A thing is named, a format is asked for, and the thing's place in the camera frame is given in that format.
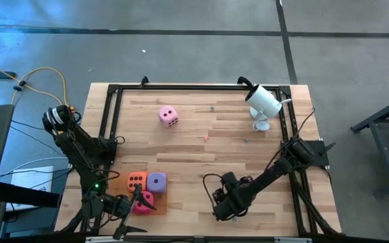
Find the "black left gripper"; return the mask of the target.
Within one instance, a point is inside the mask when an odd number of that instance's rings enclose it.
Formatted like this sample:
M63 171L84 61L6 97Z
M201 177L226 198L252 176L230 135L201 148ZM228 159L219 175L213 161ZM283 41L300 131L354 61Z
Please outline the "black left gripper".
M129 199L127 196L117 196L116 206L109 215L110 221L121 219L120 224L117 226L115 232L113 233L112 237L114 239L120 239L129 233L147 232L145 229L132 227L126 223L134 208L134 203L136 200L138 200L139 196L140 194L133 194L131 199ZM136 206L142 209L155 209L154 197L144 196L137 201Z

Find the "red foam die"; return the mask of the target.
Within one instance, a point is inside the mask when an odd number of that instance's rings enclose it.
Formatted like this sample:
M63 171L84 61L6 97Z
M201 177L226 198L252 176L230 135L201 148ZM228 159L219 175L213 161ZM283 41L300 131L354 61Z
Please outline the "red foam die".
M144 197L144 199L152 206L155 205L154 203L154 196L152 193L148 192L148 191L143 191L142 192L142 195ZM133 213L136 214L136 215L147 215L149 213L151 213L153 210L148 208L147 206L145 206L144 204L142 204L141 202L139 202L138 200L135 201L134 203L134 208L133 208Z

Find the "orange plastic tray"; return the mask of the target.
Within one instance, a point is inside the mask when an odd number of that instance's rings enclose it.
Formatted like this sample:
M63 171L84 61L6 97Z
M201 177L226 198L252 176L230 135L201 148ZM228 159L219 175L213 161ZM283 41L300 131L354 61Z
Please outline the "orange plastic tray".
M129 198L132 198L133 192L129 192L126 185L126 180L128 177L128 174L130 172L124 172L121 173L121 176L115 180L110 181L109 183L109 189L107 190L109 194L112 194L116 196L117 194L127 194ZM155 216L163 216L167 213L167 191L164 193L152 193L154 196L154 202L155 202L155 210L147 215L136 215L136 216L149 216L149 215L155 215ZM163 198L158 199L158 194L162 194Z

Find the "orange foam die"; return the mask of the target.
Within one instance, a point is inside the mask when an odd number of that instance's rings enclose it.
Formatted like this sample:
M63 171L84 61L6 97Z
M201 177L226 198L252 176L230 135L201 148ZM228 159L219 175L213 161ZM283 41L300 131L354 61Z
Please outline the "orange foam die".
M126 185L129 192L134 192L137 186L140 186L142 191L147 189L147 172L134 171L128 174Z

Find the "purple foam die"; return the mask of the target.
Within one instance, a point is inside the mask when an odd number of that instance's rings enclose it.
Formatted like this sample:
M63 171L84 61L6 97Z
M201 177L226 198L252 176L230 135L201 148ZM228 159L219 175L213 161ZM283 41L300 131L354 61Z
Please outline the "purple foam die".
M167 174L164 172L151 172L147 176L147 191L151 193L164 193L167 191Z

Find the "pink foam die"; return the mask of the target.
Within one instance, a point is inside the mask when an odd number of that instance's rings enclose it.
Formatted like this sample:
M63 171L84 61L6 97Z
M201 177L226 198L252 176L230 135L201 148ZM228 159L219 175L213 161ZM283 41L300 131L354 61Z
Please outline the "pink foam die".
M170 106L162 107L158 112L159 121L166 128L175 126L178 123L179 115L176 110Z

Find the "white paper sheet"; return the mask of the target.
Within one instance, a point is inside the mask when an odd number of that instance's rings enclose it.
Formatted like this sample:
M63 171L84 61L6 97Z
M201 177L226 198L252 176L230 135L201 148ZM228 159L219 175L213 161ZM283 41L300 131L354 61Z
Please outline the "white paper sheet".
M10 174L11 184L33 190L51 192L53 170L53 166L17 169Z

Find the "black beam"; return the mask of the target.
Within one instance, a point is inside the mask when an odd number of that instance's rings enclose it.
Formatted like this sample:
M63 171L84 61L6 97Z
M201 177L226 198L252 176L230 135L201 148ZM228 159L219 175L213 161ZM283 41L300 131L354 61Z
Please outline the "black beam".
M0 182L0 202L56 208L59 194Z

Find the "silver bracket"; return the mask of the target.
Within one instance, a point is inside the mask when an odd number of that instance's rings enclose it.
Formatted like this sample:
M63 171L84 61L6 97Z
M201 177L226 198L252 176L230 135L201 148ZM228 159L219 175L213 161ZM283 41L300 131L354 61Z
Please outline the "silver bracket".
M274 243L313 243L310 238L275 237Z
M86 237L84 243L123 243L124 239L114 239L112 236L91 236Z

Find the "black aluminium table frame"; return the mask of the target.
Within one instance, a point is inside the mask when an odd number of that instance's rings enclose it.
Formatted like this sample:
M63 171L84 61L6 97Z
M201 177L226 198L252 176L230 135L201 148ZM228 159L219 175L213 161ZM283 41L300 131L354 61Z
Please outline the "black aluminium table frame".
M272 88L280 99L292 98L271 119L266 132L252 129L248 88L212 84L100 84L90 86L82 127L92 136L123 136L113 169L162 171L167 174L167 213L132 216L129 224L145 236L295 236L291 185L281 177L260 192L247 215L236 222L216 221L207 193L219 187L219 177L257 176L280 143L299 132L317 140L317 123L306 86ZM159 110L170 105L179 115L166 128Z

